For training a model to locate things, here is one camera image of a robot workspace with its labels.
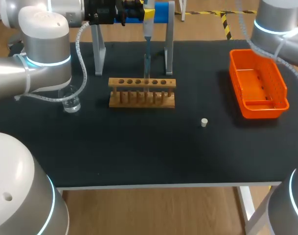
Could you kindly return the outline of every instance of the white cable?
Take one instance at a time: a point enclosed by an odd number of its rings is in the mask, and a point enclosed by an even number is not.
[[[242,11],[242,2],[241,2],[241,0],[236,0],[236,5],[238,5],[238,11]],[[269,52],[267,52],[267,51],[264,51],[263,49],[257,47],[257,46],[250,40],[250,38],[249,38],[249,36],[248,36],[248,34],[247,34],[246,25],[245,25],[245,23],[244,23],[243,14],[238,14],[238,16],[239,16],[240,27],[241,27],[242,32],[243,32],[243,34],[245,35],[246,41],[247,41],[248,44],[250,45],[251,49],[252,49],[255,53],[257,53],[257,54],[259,54],[259,55],[261,55],[261,56],[263,56],[263,57],[267,57],[267,58],[271,58],[271,59],[273,59],[273,58],[274,58],[274,55],[273,55],[273,54],[271,54],[271,53],[269,53]],[[279,63],[283,64],[285,67],[287,67],[291,72],[293,72],[293,74],[294,74],[294,75],[297,77],[297,79],[298,79],[298,71],[297,71],[291,64],[289,64],[287,61],[285,61],[285,60],[283,60],[283,59],[281,59],[281,58],[279,58],[279,57],[276,58],[276,62],[279,62]]]
[[[81,51],[80,51],[80,37],[81,37],[82,32],[88,26],[90,26],[89,22],[84,23],[81,26],[81,28],[79,29],[79,31],[77,33],[77,36],[76,36],[76,43],[75,43],[76,44],[76,52],[77,52],[79,63],[81,65],[82,73],[83,73],[83,76],[84,76],[83,82],[81,84],[81,87],[78,89],[78,91],[76,91],[74,94],[72,94],[68,97],[59,98],[59,99],[49,98],[49,97],[45,97],[45,96],[41,96],[41,95],[37,95],[37,94],[31,94],[31,93],[24,94],[23,96],[32,97],[32,98],[36,98],[36,99],[40,99],[40,100],[44,100],[44,101],[48,101],[48,102],[63,102],[63,101],[75,98],[76,96],[78,96],[83,91],[83,89],[85,88],[85,86],[87,84],[88,75],[87,75],[87,69],[86,69],[86,66],[85,66],[85,62],[82,58]]]

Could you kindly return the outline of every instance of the blue cylinder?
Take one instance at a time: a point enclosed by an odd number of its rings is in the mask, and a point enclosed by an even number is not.
[[[167,24],[168,23],[168,2],[156,2],[155,3],[155,15],[154,23],[155,24]],[[127,24],[142,24],[143,21],[134,18],[127,18]]]

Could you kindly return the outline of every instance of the gray metal stand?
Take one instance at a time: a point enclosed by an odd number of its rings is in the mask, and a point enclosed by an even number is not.
[[[173,75],[173,48],[174,48],[174,24],[175,21],[175,2],[169,2],[168,24],[165,38],[165,68],[166,75]],[[94,53],[95,75],[102,75],[105,60],[106,48],[99,25],[91,26],[92,45]]]
[[[91,34],[94,54],[95,75],[101,76],[103,72],[106,48],[104,45],[100,26],[91,25]]]
[[[166,75],[173,75],[173,49],[174,49],[174,28],[175,28],[175,2],[168,3],[168,24],[165,39],[165,68]]]

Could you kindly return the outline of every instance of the black tabletop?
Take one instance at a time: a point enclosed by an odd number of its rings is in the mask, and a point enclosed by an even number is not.
[[[106,47],[99,77],[92,45],[81,44],[89,80],[78,113],[28,97],[0,101],[0,132],[22,141],[57,187],[272,182],[298,165],[298,81],[280,67],[290,110],[276,120],[243,119],[228,68],[229,51],[245,42],[175,42],[176,108],[165,110],[108,107],[109,77],[143,77],[145,44]],[[166,78],[163,43],[152,50],[151,77]]]

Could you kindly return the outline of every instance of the small white cap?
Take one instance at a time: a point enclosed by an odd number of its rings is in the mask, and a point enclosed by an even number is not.
[[[207,123],[208,123],[208,120],[207,120],[206,118],[203,118],[203,119],[201,120],[201,126],[202,126],[202,127],[206,127]]]

